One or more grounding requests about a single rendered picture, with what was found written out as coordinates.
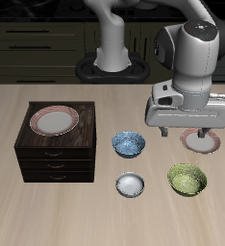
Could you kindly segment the flat black base plate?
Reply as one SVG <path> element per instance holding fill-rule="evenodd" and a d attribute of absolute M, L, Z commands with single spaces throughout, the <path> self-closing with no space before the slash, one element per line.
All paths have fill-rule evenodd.
<path fill-rule="evenodd" d="M 150 75 L 150 66 L 143 60 L 139 53 L 130 52 L 129 59 L 132 63 L 122 71 L 107 72 L 94 65 L 97 54 L 88 52 L 76 64 L 75 73 L 82 84 L 91 85 L 130 85 L 143 84 Z"/>

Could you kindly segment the dark wooden cabinet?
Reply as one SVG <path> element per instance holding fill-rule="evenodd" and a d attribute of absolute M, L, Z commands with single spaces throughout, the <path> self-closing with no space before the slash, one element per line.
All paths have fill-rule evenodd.
<path fill-rule="evenodd" d="M 31 117 L 50 106 L 68 106 L 79 114 L 78 125 L 57 136 L 36 134 Z M 25 183 L 93 183 L 96 121 L 93 102 L 30 102 L 14 151 Z"/>

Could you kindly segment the white plate with red rim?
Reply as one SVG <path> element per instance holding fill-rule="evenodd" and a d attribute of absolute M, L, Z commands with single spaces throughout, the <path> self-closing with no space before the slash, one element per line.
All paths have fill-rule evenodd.
<path fill-rule="evenodd" d="M 30 119 L 31 129 L 38 135 L 63 135 L 79 123 L 79 114 L 68 106 L 50 106 L 36 112 Z"/>
<path fill-rule="evenodd" d="M 208 131 L 204 138 L 199 137 L 198 128 L 185 130 L 181 134 L 180 140 L 184 147 L 199 154 L 211 154 L 217 151 L 221 145 L 220 138 L 213 131 Z"/>

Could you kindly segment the green bowl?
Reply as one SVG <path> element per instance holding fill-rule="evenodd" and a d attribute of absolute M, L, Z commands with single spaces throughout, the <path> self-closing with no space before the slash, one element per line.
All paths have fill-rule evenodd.
<path fill-rule="evenodd" d="M 188 163 L 171 167 L 167 179 L 176 193 L 186 197 L 198 195 L 208 184 L 205 173 L 199 167 Z"/>

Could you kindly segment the blue bowl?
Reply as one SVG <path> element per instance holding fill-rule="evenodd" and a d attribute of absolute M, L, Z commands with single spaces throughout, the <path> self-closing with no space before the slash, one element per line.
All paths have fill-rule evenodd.
<path fill-rule="evenodd" d="M 114 151 L 125 159 L 137 157 L 145 148 L 145 144 L 144 137 L 135 132 L 121 132 L 112 138 Z"/>

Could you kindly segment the small white bowl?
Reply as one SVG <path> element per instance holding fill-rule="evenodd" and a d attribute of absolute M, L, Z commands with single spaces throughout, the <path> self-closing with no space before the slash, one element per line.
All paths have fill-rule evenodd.
<path fill-rule="evenodd" d="M 136 198 L 143 192 L 145 181 L 135 172 L 124 172 L 115 180 L 115 188 L 126 198 Z"/>

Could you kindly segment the dark kitchen cupboards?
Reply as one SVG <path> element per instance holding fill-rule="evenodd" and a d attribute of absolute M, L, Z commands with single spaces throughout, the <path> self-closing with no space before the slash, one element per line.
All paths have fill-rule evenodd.
<path fill-rule="evenodd" d="M 150 66 L 161 28 L 184 24 L 178 9 L 112 9 L 124 21 L 124 46 Z M 76 64 L 101 46 L 100 23 L 84 0 L 0 0 L 0 84 L 78 84 Z M 158 62 L 166 75 L 173 72 Z"/>

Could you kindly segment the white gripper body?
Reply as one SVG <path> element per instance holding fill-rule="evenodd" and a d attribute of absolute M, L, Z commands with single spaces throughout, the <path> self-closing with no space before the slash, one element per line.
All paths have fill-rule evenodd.
<path fill-rule="evenodd" d="M 198 111 L 156 106 L 152 97 L 149 97 L 145 123 L 150 127 L 225 128 L 225 94 L 211 93 L 207 105 Z"/>

